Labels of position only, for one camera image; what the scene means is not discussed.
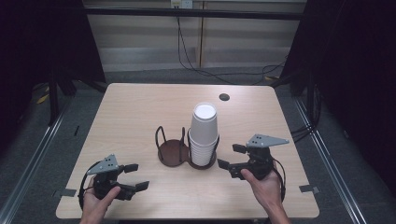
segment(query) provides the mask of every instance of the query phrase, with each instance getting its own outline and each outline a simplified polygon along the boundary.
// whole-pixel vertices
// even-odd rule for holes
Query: dark round mark
[[[220,98],[220,100],[222,100],[222,101],[228,101],[228,100],[230,100],[230,96],[229,96],[228,94],[226,94],[226,93],[222,93],[222,94],[219,96],[219,98]]]

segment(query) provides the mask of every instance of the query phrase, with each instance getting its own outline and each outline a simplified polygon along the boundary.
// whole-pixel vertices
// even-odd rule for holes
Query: dark brown cup stand
[[[161,145],[158,144],[158,132],[160,130],[163,133],[163,143]],[[189,163],[191,167],[198,170],[205,170],[210,168],[216,161],[216,149],[218,148],[220,138],[218,138],[218,142],[215,144],[215,148],[213,149],[213,153],[209,164],[205,166],[199,166],[192,162],[190,131],[187,132],[187,139],[189,143],[188,146],[184,144],[184,136],[185,136],[185,129],[183,127],[181,130],[180,140],[172,139],[166,141],[165,133],[163,132],[163,126],[160,126],[157,129],[157,132],[155,133],[155,144],[157,145],[158,148],[158,158],[160,159],[160,161],[165,166],[169,166],[169,167],[179,166],[180,164],[186,161]]]

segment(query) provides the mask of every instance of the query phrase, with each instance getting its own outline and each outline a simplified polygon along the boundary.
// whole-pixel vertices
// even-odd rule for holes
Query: gray floor
[[[261,70],[262,68],[207,69],[215,74],[237,71],[260,73]],[[278,74],[279,70],[276,70],[270,75]],[[185,69],[107,73],[106,78],[107,83],[229,84],[223,80],[206,77]],[[258,75],[223,75],[220,78],[239,85],[251,85],[262,79]],[[258,85],[268,83],[264,80]],[[64,189],[103,94],[83,83],[76,84],[78,92],[75,97],[69,99],[61,95],[61,105],[67,105],[70,100],[70,106],[65,111],[59,130],[52,139],[43,161],[39,164],[28,190],[22,195],[21,205],[13,216],[12,223],[78,223],[78,220],[60,220],[55,216],[59,198],[52,197],[52,194],[57,189]],[[17,138],[9,147],[8,154],[0,159],[0,169],[2,170],[0,174],[0,205],[2,207],[20,181],[26,165],[33,157],[41,138],[48,129],[49,101],[41,105],[35,103],[43,91],[44,89],[40,89],[34,92],[34,99],[21,121]],[[276,94],[290,130],[297,130],[304,126],[295,101],[290,96],[289,87],[276,88]],[[353,141],[345,138],[343,129],[338,125],[336,118],[325,106],[323,107],[318,130],[331,152],[332,159],[358,202],[366,222],[396,223],[396,200],[361,157],[359,149]],[[78,133],[75,134],[77,126],[79,126]],[[296,146],[310,184],[320,189],[320,193],[315,195],[320,215],[314,219],[294,219],[293,223],[353,223],[310,136],[298,142]],[[106,221],[106,223],[116,223],[116,221]]]

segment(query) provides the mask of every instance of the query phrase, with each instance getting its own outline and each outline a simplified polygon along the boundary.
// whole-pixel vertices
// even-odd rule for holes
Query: tabletop
[[[223,101],[221,94],[230,99]],[[271,87],[180,84],[111,84],[97,111],[80,152],[67,189],[79,189],[88,168],[109,154],[118,164],[139,164],[136,172],[119,175],[125,185],[149,181],[147,190],[131,201],[115,200],[108,208],[111,219],[253,219],[267,217],[245,180],[231,178],[215,163],[205,170],[187,162],[164,166],[158,158],[155,132],[163,126],[167,140],[180,139],[181,129],[191,126],[198,103],[213,104],[218,113],[217,158],[246,162],[246,154],[233,152],[254,134],[287,139],[286,145],[270,147],[272,156],[286,172],[284,207],[289,217],[317,217],[319,210],[309,185],[276,93]],[[62,197],[56,215],[79,218],[78,197]]]

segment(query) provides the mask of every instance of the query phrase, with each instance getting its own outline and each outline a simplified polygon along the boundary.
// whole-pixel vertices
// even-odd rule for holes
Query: wall
[[[169,8],[170,0],[86,0],[85,6]],[[304,0],[193,1],[193,8],[303,12]],[[105,72],[189,66],[177,19],[89,15]],[[288,55],[297,21],[180,18],[186,52],[194,67],[265,66]]]

